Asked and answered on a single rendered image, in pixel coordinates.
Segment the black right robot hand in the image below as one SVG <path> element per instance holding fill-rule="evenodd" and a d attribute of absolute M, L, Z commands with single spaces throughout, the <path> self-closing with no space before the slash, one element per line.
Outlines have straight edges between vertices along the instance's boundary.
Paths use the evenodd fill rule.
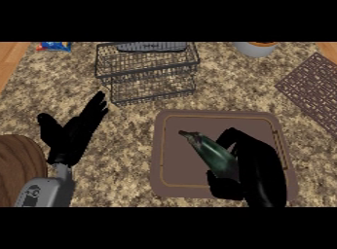
<path fill-rule="evenodd" d="M 277 153 L 270 145 L 233 127 L 227 128 L 215 143 L 238 159 L 239 180 L 218 178 L 207 171 L 211 195 L 217 198 L 245 200 L 249 207 L 286 205 L 286 180 Z"/>

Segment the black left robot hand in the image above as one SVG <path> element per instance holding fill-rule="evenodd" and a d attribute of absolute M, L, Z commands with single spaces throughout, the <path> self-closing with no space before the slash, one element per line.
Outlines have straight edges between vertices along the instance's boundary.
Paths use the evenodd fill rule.
<path fill-rule="evenodd" d="M 81 113 L 68 120 L 65 125 L 59 125 L 49 114 L 37 115 L 40 139 L 50 148 L 46 160 L 49 164 L 62 163 L 72 167 L 78 163 L 106 113 L 105 93 L 99 91 Z"/>

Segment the dark green eggplant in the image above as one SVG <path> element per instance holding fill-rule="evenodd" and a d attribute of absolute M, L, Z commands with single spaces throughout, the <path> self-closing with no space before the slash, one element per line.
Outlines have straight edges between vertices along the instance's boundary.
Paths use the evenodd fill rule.
<path fill-rule="evenodd" d="M 238 161 L 230 152 L 199 132 L 180 130 L 178 134 L 187 139 L 198 156 L 217 178 L 239 180 Z"/>

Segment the brown rectangular tray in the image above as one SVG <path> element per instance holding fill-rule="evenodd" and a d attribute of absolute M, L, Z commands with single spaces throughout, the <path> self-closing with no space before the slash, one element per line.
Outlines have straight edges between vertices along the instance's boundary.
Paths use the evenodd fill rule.
<path fill-rule="evenodd" d="M 298 195 L 298 182 L 289 159 L 282 126 L 266 112 L 162 110 L 153 123 L 149 184 L 164 197 L 212 198 L 202 162 L 178 131 L 198 131 L 215 140 L 229 127 L 264 142 L 277 152 L 286 178 L 288 200 Z"/>

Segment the round brown wooden object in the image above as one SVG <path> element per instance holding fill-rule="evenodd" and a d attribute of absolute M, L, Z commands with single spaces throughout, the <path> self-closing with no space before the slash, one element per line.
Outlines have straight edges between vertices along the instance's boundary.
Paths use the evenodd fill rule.
<path fill-rule="evenodd" d="M 35 142 L 22 135 L 0 135 L 0 207 L 12 207 L 28 180 L 46 176 L 46 159 Z"/>

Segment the brown lattice placemat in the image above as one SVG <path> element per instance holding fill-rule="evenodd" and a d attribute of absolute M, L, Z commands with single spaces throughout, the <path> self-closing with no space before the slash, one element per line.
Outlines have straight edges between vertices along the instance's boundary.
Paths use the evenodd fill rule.
<path fill-rule="evenodd" d="M 337 139 L 337 64 L 313 53 L 274 87 Z"/>

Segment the blue snack packet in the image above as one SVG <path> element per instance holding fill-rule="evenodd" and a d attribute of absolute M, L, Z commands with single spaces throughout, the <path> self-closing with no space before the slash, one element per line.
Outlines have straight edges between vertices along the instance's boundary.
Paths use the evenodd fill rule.
<path fill-rule="evenodd" d="M 35 50 L 38 52 L 69 52 L 71 43 L 69 42 L 40 42 Z"/>

